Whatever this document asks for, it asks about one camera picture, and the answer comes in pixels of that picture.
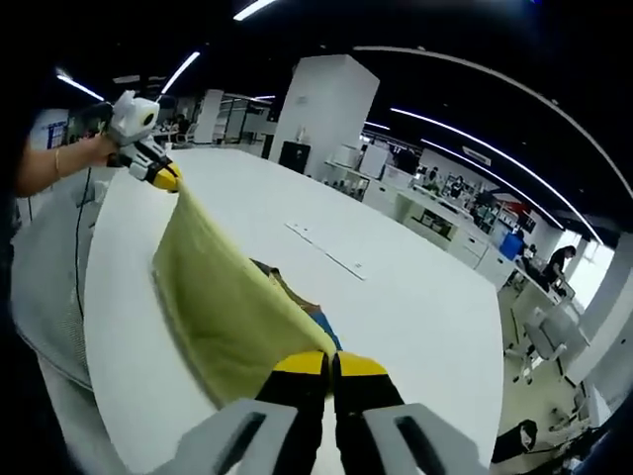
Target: yellow cloth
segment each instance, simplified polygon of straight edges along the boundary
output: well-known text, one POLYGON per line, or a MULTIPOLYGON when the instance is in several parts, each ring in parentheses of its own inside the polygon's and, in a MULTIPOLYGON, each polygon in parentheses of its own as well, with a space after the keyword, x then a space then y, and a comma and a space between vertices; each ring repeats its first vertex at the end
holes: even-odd
POLYGON ((334 343, 224 235, 184 183, 153 259, 162 305, 212 400, 254 398, 276 363, 334 343))

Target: floor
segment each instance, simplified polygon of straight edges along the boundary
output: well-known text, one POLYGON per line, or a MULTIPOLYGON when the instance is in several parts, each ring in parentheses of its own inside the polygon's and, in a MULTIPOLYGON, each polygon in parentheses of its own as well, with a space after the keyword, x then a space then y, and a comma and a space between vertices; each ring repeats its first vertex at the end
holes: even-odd
MULTIPOLYGON (((511 288, 503 288, 498 293, 504 347, 511 342, 517 343, 517 334, 522 334, 510 311, 510 306, 516 296, 516 291, 511 288)), ((546 435, 548 428, 556 421, 556 418, 551 415, 552 409, 557 408, 566 414, 572 411, 576 390, 561 377, 556 364, 545 361, 538 366, 532 373, 531 385, 528 385, 525 380, 512 382, 519 369, 519 361, 508 357, 503 360, 503 407, 498 433, 505 433, 520 422, 530 419, 538 425, 538 443, 539 438, 546 435)), ((492 467, 491 474, 524 473, 547 459, 547 454, 515 457, 492 467)))

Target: white table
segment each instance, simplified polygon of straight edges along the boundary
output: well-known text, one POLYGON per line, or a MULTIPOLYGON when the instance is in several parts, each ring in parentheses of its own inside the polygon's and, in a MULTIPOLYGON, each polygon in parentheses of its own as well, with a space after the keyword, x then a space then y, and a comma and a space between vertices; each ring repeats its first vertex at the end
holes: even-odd
MULTIPOLYGON (((173 152, 188 186, 243 252, 281 268, 320 303, 345 349, 380 361, 406 402, 421 402, 479 448, 488 466, 501 412, 502 343, 493 285, 378 212, 277 164, 230 149, 173 152), (288 229, 310 226, 364 263, 360 280, 288 229)), ((85 284, 88 365, 113 444, 134 472, 172 458, 216 410, 179 353, 150 265, 177 196, 123 170, 92 241, 85 284)), ((326 403, 315 474, 343 473, 326 403)))

